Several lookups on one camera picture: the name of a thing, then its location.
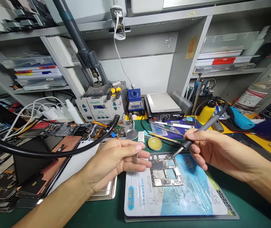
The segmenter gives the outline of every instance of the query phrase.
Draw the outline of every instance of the digital display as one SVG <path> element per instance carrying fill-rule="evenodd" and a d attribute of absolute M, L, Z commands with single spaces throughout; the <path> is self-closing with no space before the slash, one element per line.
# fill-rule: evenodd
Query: digital display
<path fill-rule="evenodd" d="M 105 105 L 94 105 L 94 109 L 106 109 Z"/>

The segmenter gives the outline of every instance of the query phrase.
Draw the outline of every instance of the finger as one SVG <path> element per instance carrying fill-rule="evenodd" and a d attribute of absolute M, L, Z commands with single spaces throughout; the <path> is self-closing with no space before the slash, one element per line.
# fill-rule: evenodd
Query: finger
<path fill-rule="evenodd" d="M 124 162 L 123 164 L 123 171 L 130 171 L 130 172 L 144 172 L 146 170 L 145 165 L 134 164 L 132 162 Z"/>
<path fill-rule="evenodd" d="M 121 143 L 122 147 L 127 147 L 131 145 L 141 145 L 142 149 L 145 149 L 145 144 L 140 143 L 140 142 L 135 142 L 129 139 L 120 140 L 119 142 Z"/>
<path fill-rule="evenodd" d="M 138 154 L 138 157 L 141 158 L 150 158 L 150 153 L 148 151 L 141 150 Z"/>
<path fill-rule="evenodd" d="M 199 154 L 201 152 L 201 149 L 199 148 L 197 144 L 190 145 L 189 149 L 196 154 Z"/>
<path fill-rule="evenodd" d="M 110 149 L 110 153 L 114 156 L 114 159 L 122 159 L 124 157 L 135 155 L 141 150 L 142 146 L 140 144 L 136 144 L 127 147 L 113 147 Z"/>
<path fill-rule="evenodd" d="M 142 149 L 145 148 L 145 145 L 143 143 L 135 142 L 129 139 L 124 139 L 124 140 L 110 139 L 105 143 L 105 145 L 102 148 L 103 150 L 108 150 L 112 147 L 127 147 L 130 145 L 137 145 L 137 144 L 141 145 Z"/>
<path fill-rule="evenodd" d="M 223 141 L 223 134 L 217 131 L 198 131 L 186 132 L 186 138 L 193 141 L 208 141 L 211 143 L 221 143 Z"/>
<path fill-rule="evenodd" d="M 198 166 L 200 166 L 203 170 L 207 170 L 207 165 L 205 163 L 205 160 L 201 157 L 201 155 L 193 153 L 192 151 L 190 153 L 191 153 L 193 159 L 198 164 Z"/>
<path fill-rule="evenodd" d="M 134 159 L 132 157 L 125 157 L 124 161 L 134 163 Z M 141 159 L 141 158 L 138 158 L 137 162 L 135 162 L 135 164 L 145 165 L 147 168 L 150 168 L 152 166 L 150 161 L 147 161 L 147 160 Z"/>

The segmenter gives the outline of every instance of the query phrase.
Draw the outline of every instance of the plastic storage drawer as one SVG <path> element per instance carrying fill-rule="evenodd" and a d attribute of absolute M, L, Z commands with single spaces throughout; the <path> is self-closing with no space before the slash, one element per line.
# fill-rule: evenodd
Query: plastic storage drawer
<path fill-rule="evenodd" d="M 66 86 L 67 82 L 63 76 L 15 79 L 21 86 Z"/>
<path fill-rule="evenodd" d="M 56 66 L 51 56 L 9 58 L 1 61 L 7 69 Z"/>
<path fill-rule="evenodd" d="M 246 63 L 233 63 L 233 64 L 221 64 L 210 66 L 196 66 L 193 73 L 224 73 L 233 71 L 242 71 L 246 68 L 249 62 Z"/>

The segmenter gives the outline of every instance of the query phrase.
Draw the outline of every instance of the soldering iron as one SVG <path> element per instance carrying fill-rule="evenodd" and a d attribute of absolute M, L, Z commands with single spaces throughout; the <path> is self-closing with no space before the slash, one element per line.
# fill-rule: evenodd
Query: soldering iron
<path fill-rule="evenodd" d="M 202 130 L 207 130 L 209 129 L 219 118 L 220 116 L 222 116 L 225 112 L 225 110 L 228 108 L 228 103 L 226 100 L 224 99 L 221 99 L 221 98 L 214 98 L 214 99 L 210 99 L 202 104 L 200 104 L 197 109 L 196 109 L 196 112 L 198 110 L 198 108 L 200 106 L 202 106 L 203 104 L 206 104 L 207 102 L 211 101 L 211 100 L 215 100 L 215 101 L 224 101 L 224 107 L 216 114 L 214 115 L 213 117 L 211 117 L 209 119 L 209 121 L 207 121 L 204 125 L 202 125 L 197 131 L 202 131 Z M 188 150 L 190 145 L 192 145 L 194 143 L 194 141 L 192 140 L 185 140 L 183 143 L 180 144 L 180 148 L 177 150 L 177 152 L 175 152 L 173 155 L 172 155 L 172 158 L 174 158 L 175 156 L 177 156 L 180 152 L 182 152 L 183 150 Z"/>

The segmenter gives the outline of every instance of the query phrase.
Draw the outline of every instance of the pen holder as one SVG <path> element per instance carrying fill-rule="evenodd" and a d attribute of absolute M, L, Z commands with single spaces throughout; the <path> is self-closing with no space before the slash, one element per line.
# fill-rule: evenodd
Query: pen holder
<path fill-rule="evenodd" d="M 193 113 L 192 113 L 192 109 L 193 109 L 193 104 L 194 104 L 195 98 L 193 98 L 192 100 L 190 100 L 190 102 L 192 103 L 192 108 L 189 110 L 189 112 L 187 113 L 187 115 L 188 115 L 188 116 L 194 115 L 194 114 L 195 114 L 195 111 L 196 111 L 196 108 L 197 108 L 200 104 L 202 104 L 202 103 L 204 103 L 204 102 L 210 100 L 211 98 L 212 98 L 212 95 L 208 95 L 208 96 L 198 96 L 197 104 L 196 104 L 196 106 L 195 106 L 195 109 L 194 109 L 194 112 L 193 112 Z M 196 113 L 197 116 L 200 115 L 200 113 L 201 113 L 201 111 L 202 111 L 203 108 L 204 108 L 204 105 L 202 105 L 202 106 L 197 110 L 197 113 Z"/>

